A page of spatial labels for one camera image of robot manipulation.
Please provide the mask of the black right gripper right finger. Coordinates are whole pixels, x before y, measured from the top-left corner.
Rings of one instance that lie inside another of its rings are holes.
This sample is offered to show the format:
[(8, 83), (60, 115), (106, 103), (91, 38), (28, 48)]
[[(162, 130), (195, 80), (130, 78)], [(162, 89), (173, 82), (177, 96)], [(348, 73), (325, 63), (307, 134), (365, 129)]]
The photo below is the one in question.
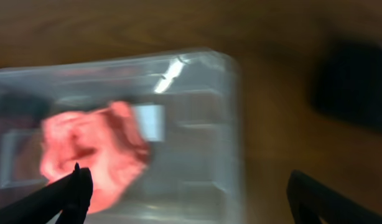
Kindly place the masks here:
[(327, 223), (379, 224), (382, 216), (294, 170), (287, 183), (287, 199), (296, 224)]

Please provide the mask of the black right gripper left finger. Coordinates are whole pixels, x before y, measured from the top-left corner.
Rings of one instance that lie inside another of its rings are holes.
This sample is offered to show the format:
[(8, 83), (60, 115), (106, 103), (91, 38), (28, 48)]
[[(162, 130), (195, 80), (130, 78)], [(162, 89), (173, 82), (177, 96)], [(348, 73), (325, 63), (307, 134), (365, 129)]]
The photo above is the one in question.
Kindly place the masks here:
[(89, 168), (75, 164), (73, 172), (33, 194), (0, 209), (0, 224), (83, 224), (93, 194)]

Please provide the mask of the black cloth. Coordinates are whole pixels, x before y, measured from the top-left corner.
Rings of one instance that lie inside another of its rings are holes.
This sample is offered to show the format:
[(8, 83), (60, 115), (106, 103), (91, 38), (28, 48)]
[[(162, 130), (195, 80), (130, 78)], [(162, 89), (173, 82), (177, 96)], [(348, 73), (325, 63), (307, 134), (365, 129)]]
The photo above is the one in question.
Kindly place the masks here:
[(310, 104), (332, 119), (382, 133), (382, 43), (332, 42), (316, 66)]

